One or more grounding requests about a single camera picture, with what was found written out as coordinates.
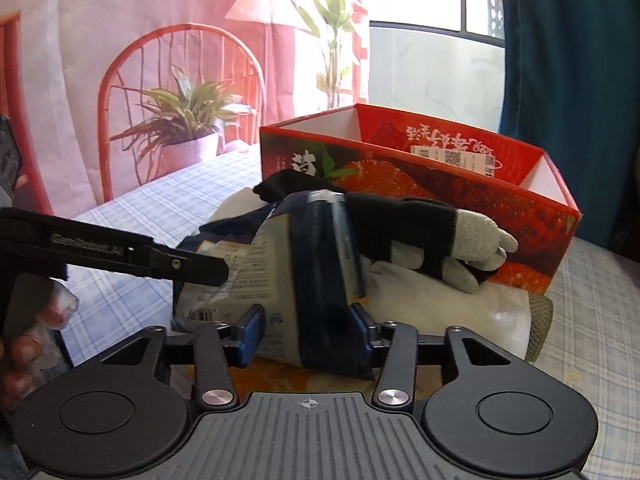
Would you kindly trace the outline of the person's left hand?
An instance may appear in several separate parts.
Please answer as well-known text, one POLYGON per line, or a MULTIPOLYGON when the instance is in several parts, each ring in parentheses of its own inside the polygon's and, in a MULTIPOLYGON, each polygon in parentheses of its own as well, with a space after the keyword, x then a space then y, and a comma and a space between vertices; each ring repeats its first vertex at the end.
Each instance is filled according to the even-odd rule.
POLYGON ((17 408, 63 363, 54 334, 65 328, 78 298, 53 278, 21 274, 1 326, 1 407, 17 408))

